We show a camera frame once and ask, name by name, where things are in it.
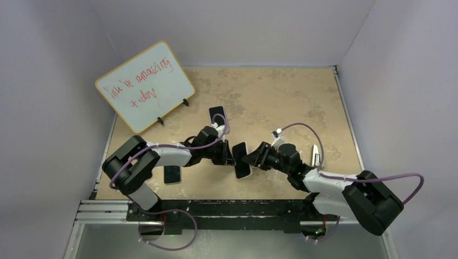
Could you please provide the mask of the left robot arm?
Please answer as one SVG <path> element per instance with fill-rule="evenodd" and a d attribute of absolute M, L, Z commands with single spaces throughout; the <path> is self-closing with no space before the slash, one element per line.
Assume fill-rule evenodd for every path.
<path fill-rule="evenodd" d="M 177 144 L 154 144 L 134 135 L 102 164 L 110 188 L 120 191 L 140 207 L 149 221 L 161 213 L 160 198 L 147 185 L 155 167 L 191 167 L 209 159 L 214 165 L 234 166 L 228 140 L 222 127 L 204 127 L 195 137 Z"/>

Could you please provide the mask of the black phone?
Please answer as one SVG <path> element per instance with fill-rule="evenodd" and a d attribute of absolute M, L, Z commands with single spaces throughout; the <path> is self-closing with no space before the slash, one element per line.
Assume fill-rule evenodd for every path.
<path fill-rule="evenodd" d="M 232 154 L 235 160 L 235 175 L 237 179 L 244 179 L 252 174 L 252 168 L 242 158 L 248 154 L 246 142 L 241 142 L 232 147 Z"/>

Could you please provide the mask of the silver-edged phone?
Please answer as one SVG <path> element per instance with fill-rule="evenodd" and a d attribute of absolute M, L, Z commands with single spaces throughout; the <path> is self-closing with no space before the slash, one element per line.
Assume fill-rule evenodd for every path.
<path fill-rule="evenodd" d="M 164 167 L 164 184 L 173 185 L 181 183 L 181 167 L 165 166 Z"/>

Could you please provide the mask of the lilac phone case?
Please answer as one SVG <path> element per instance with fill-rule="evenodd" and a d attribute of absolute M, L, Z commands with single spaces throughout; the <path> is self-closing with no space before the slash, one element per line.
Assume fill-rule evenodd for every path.
<path fill-rule="evenodd" d="M 212 124 L 216 123 L 218 126 L 225 126 L 226 133 L 230 132 L 227 114 L 223 106 L 210 107 L 208 112 Z"/>

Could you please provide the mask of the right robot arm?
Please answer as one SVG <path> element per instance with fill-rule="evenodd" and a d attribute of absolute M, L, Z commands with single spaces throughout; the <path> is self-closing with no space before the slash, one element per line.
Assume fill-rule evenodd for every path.
<path fill-rule="evenodd" d="M 273 147 L 262 142 L 241 160 L 264 171 L 285 173 L 293 188 L 309 194 L 303 212 L 311 220 L 322 214 L 341 216 L 358 221 L 369 233 L 380 236 L 404 209 L 403 202 L 374 173 L 320 171 L 304 163 L 293 144 Z"/>

